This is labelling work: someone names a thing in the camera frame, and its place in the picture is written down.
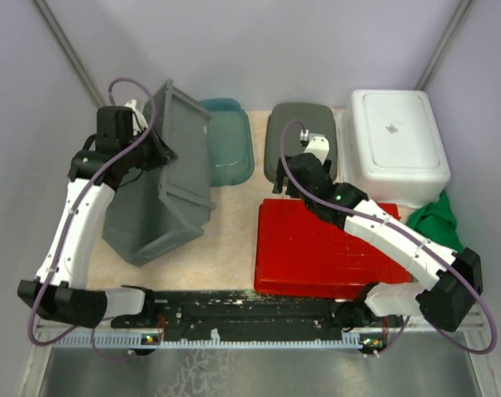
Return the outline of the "large white plastic container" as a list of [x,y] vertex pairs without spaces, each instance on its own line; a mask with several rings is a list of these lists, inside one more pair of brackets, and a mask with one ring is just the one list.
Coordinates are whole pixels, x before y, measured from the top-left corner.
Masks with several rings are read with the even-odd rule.
[[340,179],[381,203],[420,208],[451,178],[427,94],[356,90],[337,114]]

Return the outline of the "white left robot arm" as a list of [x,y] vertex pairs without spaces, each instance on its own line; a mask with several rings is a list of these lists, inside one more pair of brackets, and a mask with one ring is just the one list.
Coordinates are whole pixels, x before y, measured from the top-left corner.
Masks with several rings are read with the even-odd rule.
[[67,196],[50,249],[33,280],[23,280],[18,297],[34,317],[83,328],[128,316],[152,326],[157,307],[142,287],[87,289],[88,267],[107,208],[133,169],[143,172],[175,160],[135,100],[97,111],[97,131],[70,162]]

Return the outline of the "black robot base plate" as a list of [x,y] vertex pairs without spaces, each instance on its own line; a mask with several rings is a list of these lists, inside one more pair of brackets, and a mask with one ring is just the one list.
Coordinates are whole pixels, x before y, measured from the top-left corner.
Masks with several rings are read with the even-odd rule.
[[395,315],[379,318],[359,300],[258,294],[244,290],[146,291],[138,314],[117,316],[114,329],[154,329],[148,342],[206,338],[216,328],[229,342],[341,339],[358,333],[362,352],[383,349],[384,333],[403,325]]

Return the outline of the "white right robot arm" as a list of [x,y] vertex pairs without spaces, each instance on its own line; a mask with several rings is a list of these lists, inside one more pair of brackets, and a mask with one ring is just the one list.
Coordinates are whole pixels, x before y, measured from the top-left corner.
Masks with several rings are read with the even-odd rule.
[[334,182],[325,136],[303,130],[299,141],[302,153],[279,158],[274,193],[301,199],[319,220],[367,242],[414,279],[373,284],[355,307],[356,320],[371,328],[389,315],[422,315],[436,328],[456,331],[483,289],[480,256],[422,236],[354,185]]

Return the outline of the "teal translucent plastic tub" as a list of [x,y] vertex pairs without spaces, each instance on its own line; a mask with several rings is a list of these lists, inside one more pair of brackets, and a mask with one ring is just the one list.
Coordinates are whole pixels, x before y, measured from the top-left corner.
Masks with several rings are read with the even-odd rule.
[[246,182],[255,168],[250,121],[232,98],[211,98],[200,104],[211,114],[208,154],[212,187]]

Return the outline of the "red plastic crate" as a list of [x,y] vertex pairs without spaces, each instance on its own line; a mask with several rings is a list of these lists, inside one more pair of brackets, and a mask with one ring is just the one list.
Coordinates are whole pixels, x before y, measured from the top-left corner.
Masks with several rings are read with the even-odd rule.
[[259,208],[254,289],[259,294],[353,300],[369,284],[409,273],[369,243],[319,220],[300,200]]

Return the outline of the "grey plastic crate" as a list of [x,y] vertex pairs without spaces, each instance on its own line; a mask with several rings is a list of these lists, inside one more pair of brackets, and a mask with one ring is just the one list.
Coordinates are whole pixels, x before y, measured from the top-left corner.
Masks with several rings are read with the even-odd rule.
[[151,171],[132,172],[107,208],[104,241],[126,262],[144,265],[204,234],[216,205],[211,199],[208,122],[195,99],[167,79],[146,103],[155,130],[177,155]]

